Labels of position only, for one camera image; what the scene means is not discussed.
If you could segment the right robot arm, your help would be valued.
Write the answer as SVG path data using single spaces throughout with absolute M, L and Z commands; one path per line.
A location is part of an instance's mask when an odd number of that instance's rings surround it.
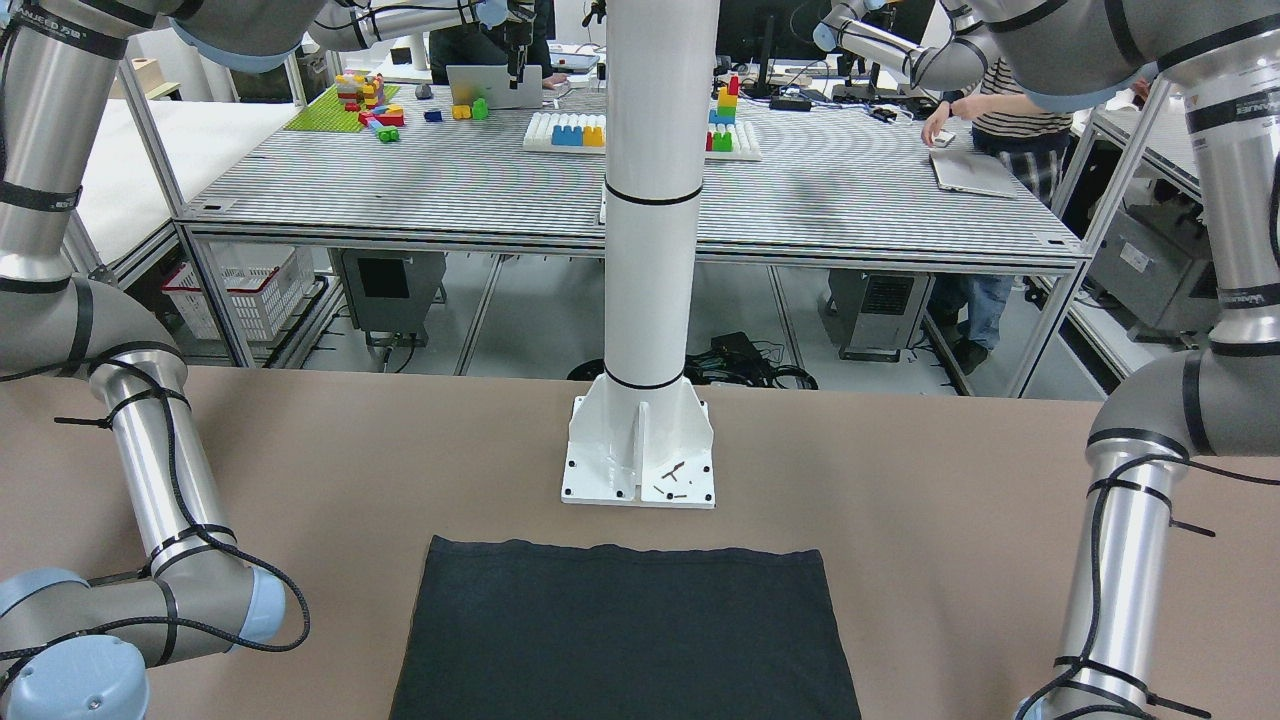
M 5 719 L 142 719 L 151 667 L 284 652 L 279 569 L 239 550 L 163 323 L 76 275 L 61 243 L 131 36 L 170 20 L 206 56 L 278 67 L 319 1 L 18 1 L 3 28 L 3 379 L 86 380 L 118 445 L 147 568 L 95 584 L 45 568 L 3 583 Z

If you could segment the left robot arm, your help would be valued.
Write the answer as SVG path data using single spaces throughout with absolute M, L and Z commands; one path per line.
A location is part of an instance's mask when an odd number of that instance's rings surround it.
M 1111 97 L 1139 70 L 1183 91 L 1221 315 L 1210 345 L 1128 377 L 1091 428 L 1093 479 L 1053 678 L 1019 719 L 1143 717 L 1172 492 L 1197 456 L 1277 454 L 1275 1 L 977 1 L 1047 108 Z

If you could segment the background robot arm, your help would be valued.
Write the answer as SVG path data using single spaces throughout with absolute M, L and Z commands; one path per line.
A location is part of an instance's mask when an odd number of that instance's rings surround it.
M 506 53 L 509 87 L 524 83 L 532 23 L 534 1 L 398 1 L 361 6 L 353 1 L 324 4 L 307 35 L 319 46 L 335 53 L 353 53 L 374 44 L 458 26 L 497 27 L 509 23 L 506 36 L 513 47 Z

